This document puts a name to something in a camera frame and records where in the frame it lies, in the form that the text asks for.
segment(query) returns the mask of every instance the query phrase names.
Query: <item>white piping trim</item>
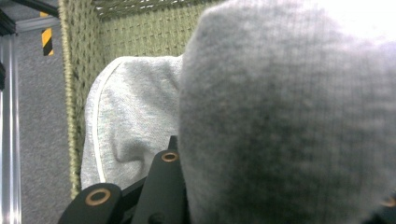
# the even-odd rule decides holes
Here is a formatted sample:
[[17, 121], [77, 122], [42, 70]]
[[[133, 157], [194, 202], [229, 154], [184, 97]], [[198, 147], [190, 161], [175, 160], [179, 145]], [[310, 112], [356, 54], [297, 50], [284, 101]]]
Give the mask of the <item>white piping trim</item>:
[[93, 99], [93, 112], [92, 112], [92, 141], [93, 151], [96, 159], [96, 167], [99, 174], [99, 180], [101, 183], [106, 183], [105, 169], [102, 163], [102, 157], [99, 148], [99, 137], [98, 137], [98, 115], [99, 115], [99, 101], [102, 95], [103, 88], [105, 87], [108, 79], [113, 74], [113, 71], [122, 63], [122, 61], [114, 60], [105, 70], [102, 72], [104, 75], [103, 81], [99, 83], [99, 87]]

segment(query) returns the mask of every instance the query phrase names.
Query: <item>mesh netting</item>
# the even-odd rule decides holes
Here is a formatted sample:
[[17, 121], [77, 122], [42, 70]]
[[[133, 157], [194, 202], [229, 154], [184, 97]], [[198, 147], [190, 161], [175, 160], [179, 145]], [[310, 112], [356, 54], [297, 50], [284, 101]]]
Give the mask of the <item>mesh netting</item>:
[[81, 188], [84, 106], [95, 78], [120, 56], [182, 54], [199, 15], [215, 2], [60, 0], [72, 198]]

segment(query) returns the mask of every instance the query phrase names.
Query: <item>black bracket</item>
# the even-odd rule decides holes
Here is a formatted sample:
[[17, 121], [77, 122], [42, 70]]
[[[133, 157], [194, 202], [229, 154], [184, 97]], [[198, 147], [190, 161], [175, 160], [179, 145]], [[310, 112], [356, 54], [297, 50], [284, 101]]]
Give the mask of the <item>black bracket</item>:
[[15, 21], [0, 9], [0, 35], [13, 35], [15, 33]]
[[113, 184], [84, 189], [64, 211], [59, 224], [189, 223], [177, 140], [159, 152], [148, 176], [125, 190]]

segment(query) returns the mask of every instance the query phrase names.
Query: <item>gray fabric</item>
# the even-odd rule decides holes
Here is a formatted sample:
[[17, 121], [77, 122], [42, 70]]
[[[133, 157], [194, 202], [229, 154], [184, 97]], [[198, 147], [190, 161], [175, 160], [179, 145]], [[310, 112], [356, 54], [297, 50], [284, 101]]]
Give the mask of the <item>gray fabric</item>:
[[154, 155], [177, 134], [180, 69], [181, 57], [121, 57], [99, 75], [86, 104], [84, 189], [101, 181], [124, 189], [148, 174]]
[[[357, 23], [386, 14], [359, 7]], [[393, 27], [367, 37], [333, 15], [291, 0], [204, 13], [180, 77], [192, 223], [356, 224], [394, 189]]]

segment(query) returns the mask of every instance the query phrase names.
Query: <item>yellow black warning tape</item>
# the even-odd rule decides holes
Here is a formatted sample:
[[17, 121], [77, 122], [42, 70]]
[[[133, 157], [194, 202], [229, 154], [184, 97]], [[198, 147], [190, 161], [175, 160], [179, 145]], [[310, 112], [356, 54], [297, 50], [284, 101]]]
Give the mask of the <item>yellow black warning tape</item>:
[[[48, 16], [47, 13], [40, 12], [40, 17], [46, 17], [46, 16]], [[41, 31], [41, 42], [43, 43], [44, 56], [53, 55], [51, 28], [47, 28]]]

